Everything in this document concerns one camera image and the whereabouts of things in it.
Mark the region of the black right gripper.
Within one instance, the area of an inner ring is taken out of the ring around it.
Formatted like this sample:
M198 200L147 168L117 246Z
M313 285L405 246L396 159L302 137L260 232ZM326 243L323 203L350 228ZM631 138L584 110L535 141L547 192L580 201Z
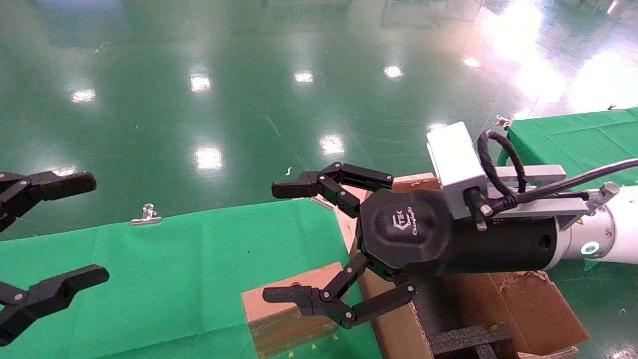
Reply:
M544 270L558 243L551 217L488 221L478 230L467 217L454 219L436 190L390 191L394 177L335 162L321 171L302 172L294 181L275 181L275 198L321 195L351 218L358 218L360 250L325 286L264 288L269 304L295 304L302 316L325 316L344 329L362 325L408 304L417 293L410 283L354 305L342 301L370 269L385 280L413 276ZM361 200L344 186L374 192Z

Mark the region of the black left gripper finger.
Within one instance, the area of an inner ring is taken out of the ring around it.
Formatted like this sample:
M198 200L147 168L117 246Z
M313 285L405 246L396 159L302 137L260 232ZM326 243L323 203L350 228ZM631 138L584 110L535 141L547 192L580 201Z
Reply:
M78 292L110 279L97 264L68 271L23 290L0 284L0 345L8 346L39 319L68 309Z
M52 171L31 175L0 174L0 231L9 228L41 201L89 193L97 189L92 173L80 172L60 177Z

